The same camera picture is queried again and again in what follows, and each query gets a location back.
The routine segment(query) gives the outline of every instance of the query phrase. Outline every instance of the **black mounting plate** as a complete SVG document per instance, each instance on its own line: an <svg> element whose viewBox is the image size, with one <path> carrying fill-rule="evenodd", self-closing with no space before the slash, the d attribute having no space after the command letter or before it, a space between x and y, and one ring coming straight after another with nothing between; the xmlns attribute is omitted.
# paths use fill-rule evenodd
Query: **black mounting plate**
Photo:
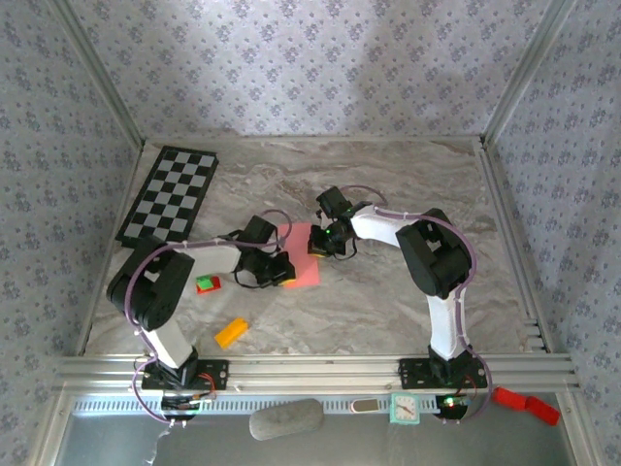
<svg viewBox="0 0 621 466"><path fill-rule="evenodd" d="M216 390L225 390L229 378L229 361L226 359L199 359L196 361L196 374L207 373L212 376ZM166 382L160 375L156 364L149 364L145 368L142 383L143 390L179 390L177 386ZM183 390L210 391L210 381L195 377Z"/></svg>
<svg viewBox="0 0 621 466"><path fill-rule="evenodd" d="M487 377L483 365L478 359L464 366L458 374L448 383L445 383L432 374L431 359L428 357L408 357L399 360L399 376L401 377L401 388L412 390L416 388L454 388L458 390L464 388L474 388L468 381L470 377L476 384L476 388L487 387Z"/></svg>

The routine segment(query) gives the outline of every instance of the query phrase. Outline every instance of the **black and white checkerboard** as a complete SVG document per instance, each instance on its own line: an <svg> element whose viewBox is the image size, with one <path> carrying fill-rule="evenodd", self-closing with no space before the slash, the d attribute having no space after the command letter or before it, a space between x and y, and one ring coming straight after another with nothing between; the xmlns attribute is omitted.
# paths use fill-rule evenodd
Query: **black and white checkerboard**
<svg viewBox="0 0 621 466"><path fill-rule="evenodd" d="M164 147L116 239L127 248L148 235L186 240L216 166L213 152Z"/></svg>

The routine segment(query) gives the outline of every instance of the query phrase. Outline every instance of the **yellow block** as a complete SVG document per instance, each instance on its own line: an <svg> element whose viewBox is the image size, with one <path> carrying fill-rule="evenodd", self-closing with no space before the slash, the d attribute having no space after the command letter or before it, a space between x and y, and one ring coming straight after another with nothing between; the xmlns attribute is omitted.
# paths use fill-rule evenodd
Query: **yellow block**
<svg viewBox="0 0 621 466"><path fill-rule="evenodd" d="M237 317L215 336L215 340L220 347L225 350L238 338L244 335L247 329L248 322L243 320L241 317Z"/></svg>

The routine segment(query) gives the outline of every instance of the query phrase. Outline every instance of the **patterned wall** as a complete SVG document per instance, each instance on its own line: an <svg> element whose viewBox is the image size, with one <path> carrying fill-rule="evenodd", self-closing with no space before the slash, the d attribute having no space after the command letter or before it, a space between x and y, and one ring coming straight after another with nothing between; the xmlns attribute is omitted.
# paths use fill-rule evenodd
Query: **patterned wall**
<svg viewBox="0 0 621 466"><path fill-rule="evenodd" d="M537 288L621 464L621 7L578 2L499 146Z"/></svg>
<svg viewBox="0 0 621 466"><path fill-rule="evenodd" d="M165 138L480 133L548 0L71 3Z"/></svg>
<svg viewBox="0 0 621 466"><path fill-rule="evenodd" d="M135 154L41 2L1 2L0 464L76 348Z"/></svg>

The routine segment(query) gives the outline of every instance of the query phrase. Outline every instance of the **small clock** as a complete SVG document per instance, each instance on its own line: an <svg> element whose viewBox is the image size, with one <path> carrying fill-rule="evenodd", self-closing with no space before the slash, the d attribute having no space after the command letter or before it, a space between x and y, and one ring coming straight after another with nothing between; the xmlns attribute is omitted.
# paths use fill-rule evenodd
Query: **small clock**
<svg viewBox="0 0 621 466"><path fill-rule="evenodd" d="M395 424L420 423L418 396L410 393L393 393L390 402L390 422Z"/></svg>

